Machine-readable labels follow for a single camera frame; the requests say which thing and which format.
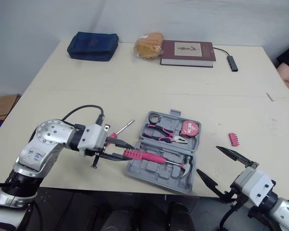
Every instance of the white wall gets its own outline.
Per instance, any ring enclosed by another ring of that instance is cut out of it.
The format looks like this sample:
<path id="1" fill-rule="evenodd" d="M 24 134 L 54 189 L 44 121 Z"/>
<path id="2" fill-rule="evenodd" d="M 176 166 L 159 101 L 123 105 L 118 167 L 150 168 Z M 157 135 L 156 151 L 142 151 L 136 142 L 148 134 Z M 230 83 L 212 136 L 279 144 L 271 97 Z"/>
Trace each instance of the white wall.
<path id="1" fill-rule="evenodd" d="M 289 47 L 289 0 L 0 0 L 0 95 L 22 93 L 78 31 L 264 46 L 274 61 Z"/>

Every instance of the robotic arm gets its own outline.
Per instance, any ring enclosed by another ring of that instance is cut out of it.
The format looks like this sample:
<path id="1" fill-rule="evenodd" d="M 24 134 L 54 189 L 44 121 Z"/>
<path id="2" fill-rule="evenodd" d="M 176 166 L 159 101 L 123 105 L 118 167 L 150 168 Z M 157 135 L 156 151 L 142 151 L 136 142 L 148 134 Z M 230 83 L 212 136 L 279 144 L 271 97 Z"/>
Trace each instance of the robotic arm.
<path id="1" fill-rule="evenodd" d="M 233 160 L 243 163 L 246 169 L 230 185 L 230 192 L 221 193 L 216 186 L 218 185 L 204 172 L 197 169 L 204 183 L 216 193 L 222 201 L 233 202 L 231 209 L 225 214 L 220 223 L 220 230 L 227 230 L 223 225 L 228 217 L 243 205 L 250 208 L 248 216 L 254 217 L 262 224 L 268 226 L 270 231 L 283 230 L 289 231 L 289 201 L 279 198 L 274 193 L 275 181 L 271 180 L 268 174 L 257 170 L 258 163 L 250 161 L 236 151 L 216 146 L 225 155 Z"/>
<path id="2" fill-rule="evenodd" d="M 119 154 L 105 153 L 108 143 L 122 148 L 133 147 L 124 141 L 107 137 L 110 126 L 102 127 L 104 115 L 101 112 L 96 123 L 87 127 L 65 122 L 66 117 L 39 124 L 31 141 L 17 158 L 9 177 L 0 184 L 0 230 L 26 228 L 39 185 L 64 148 L 79 151 L 82 155 L 95 155 L 94 168 L 100 157 L 113 161 L 128 160 Z"/>

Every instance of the pink-handled pliers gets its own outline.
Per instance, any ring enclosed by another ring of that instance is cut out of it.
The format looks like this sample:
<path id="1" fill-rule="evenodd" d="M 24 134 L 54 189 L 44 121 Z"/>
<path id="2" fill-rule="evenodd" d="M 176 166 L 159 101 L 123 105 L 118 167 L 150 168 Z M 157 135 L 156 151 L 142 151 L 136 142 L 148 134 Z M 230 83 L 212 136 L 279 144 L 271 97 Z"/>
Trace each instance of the pink-handled pliers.
<path id="1" fill-rule="evenodd" d="M 146 125 L 147 128 L 151 128 L 154 130 L 159 131 L 160 133 L 164 134 L 164 137 L 158 137 L 158 136 L 152 136 L 149 133 L 144 132 L 143 136 L 150 138 L 150 139 L 154 139 L 156 141 L 165 141 L 166 143 L 171 143 L 171 142 L 177 142 L 177 143 L 188 143 L 188 141 L 181 137 L 181 136 L 177 136 L 174 134 L 173 131 L 165 129 L 161 126 L 158 125 L 152 125 L 152 124 L 147 124 Z"/>

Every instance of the white table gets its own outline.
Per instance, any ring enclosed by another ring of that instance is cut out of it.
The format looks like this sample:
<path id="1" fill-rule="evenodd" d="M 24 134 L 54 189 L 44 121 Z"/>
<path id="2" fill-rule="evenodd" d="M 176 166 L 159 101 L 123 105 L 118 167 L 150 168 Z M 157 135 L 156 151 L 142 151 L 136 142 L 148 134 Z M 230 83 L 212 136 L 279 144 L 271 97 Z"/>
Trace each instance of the white table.
<path id="1" fill-rule="evenodd" d="M 119 136 L 132 145 L 139 139 L 148 111 L 180 110 L 182 117 L 202 124 L 197 167 L 218 182 L 221 191 L 229 189 L 244 166 L 215 145 L 260 163 L 259 169 L 277 181 L 274 191 L 289 199 L 289 90 L 261 47 L 219 46 L 234 56 L 239 72 L 233 73 L 225 54 L 218 51 L 214 68 L 197 68 L 134 60 L 133 44 L 120 44 L 110 62 L 73 60 L 66 52 L 68 45 L 58 45 L 0 128 L 0 182 L 7 178 L 37 124 L 62 118 L 80 105 L 97 104 L 105 110 L 110 132 L 136 120 Z M 69 121 L 89 125 L 97 116 L 98 110 L 83 109 Z M 238 147 L 231 147 L 229 132 L 238 134 Z M 109 147 L 108 151 L 120 149 Z M 92 161 L 63 150 L 41 186 L 173 193 L 126 176 L 124 162 L 100 160 L 98 168 L 92 169 Z M 198 175 L 192 195 L 216 196 Z"/>

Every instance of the cardboard box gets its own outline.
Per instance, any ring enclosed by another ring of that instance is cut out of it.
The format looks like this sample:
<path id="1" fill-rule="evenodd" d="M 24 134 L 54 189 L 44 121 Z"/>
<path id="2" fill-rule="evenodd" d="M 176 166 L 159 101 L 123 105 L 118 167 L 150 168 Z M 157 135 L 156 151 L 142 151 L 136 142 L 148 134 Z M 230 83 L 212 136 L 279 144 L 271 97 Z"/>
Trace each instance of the cardboard box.
<path id="1" fill-rule="evenodd" d="M 19 100 L 20 95 L 0 97 L 0 120 L 4 120 Z"/>

